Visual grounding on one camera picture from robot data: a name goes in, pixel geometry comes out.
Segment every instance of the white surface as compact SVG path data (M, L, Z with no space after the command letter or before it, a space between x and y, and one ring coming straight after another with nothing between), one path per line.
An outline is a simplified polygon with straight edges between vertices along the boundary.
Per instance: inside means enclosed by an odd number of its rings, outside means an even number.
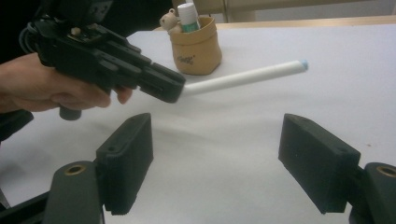
M160 102L135 91L127 105L64 121L58 110L3 143L0 187L12 204L49 189L61 166L93 160L129 117L152 116L154 162L127 216L106 223L347 223L321 215L277 159L283 115L312 119L370 161L396 164L395 25L219 30L223 61L194 83L277 63L307 59L309 71L262 83ZM166 32L130 38L172 69Z

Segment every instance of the brass screw hole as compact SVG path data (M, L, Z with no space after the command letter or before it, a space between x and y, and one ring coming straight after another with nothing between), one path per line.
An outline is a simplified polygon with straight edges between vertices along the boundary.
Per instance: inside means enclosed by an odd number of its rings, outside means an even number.
M64 171L65 175L79 175L85 171L85 166L83 165L74 165Z
M378 166L376 167L376 170L383 174L383 175L387 175L389 177L393 177L396 178L396 169L392 168L392 167L388 167L388 166Z

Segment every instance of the teddy bear figurine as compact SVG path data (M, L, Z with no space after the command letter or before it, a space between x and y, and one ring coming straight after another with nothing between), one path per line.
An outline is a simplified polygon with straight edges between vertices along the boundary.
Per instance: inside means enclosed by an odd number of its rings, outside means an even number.
M182 33L181 26L177 22L176 12L173 8L169 9L169 12L161 17L160 25L164 30L168 31L169 35L172 33Z

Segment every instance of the white tube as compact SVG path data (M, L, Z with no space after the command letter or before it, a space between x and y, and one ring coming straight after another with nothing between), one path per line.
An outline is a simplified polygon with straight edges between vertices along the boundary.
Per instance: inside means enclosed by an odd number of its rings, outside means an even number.
M217 77L207 81L185 85L181 96L191 96L210 91L224 90L253 82L294 75L305 72L306 70L308 70L308 62L306 60L281 63L226 77Z

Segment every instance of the finger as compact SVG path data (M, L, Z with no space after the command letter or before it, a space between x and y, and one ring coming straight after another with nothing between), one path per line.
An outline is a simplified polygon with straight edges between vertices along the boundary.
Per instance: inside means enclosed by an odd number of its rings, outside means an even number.
M52 102L51 100L32 101L14 98L13 102L18 109L24 109L31 112L41 112L58 107L58 104Z
M84 110L94 107L92 104L82 102L77 97L68 93L58 93L50 97L51 101L73 110Z
M94 84L60 74L53 76L52 79L53 83L57 83L55 86L52 86L52 92L54 92L54 94L63 95L63 100L65 101L68 100L65 97L67 93L87 105L99 107L107 107L110 105L110 97L108 94Z
M123 86L117 86L114 91L117 94L117 99L124 105L132 96L132 90Z

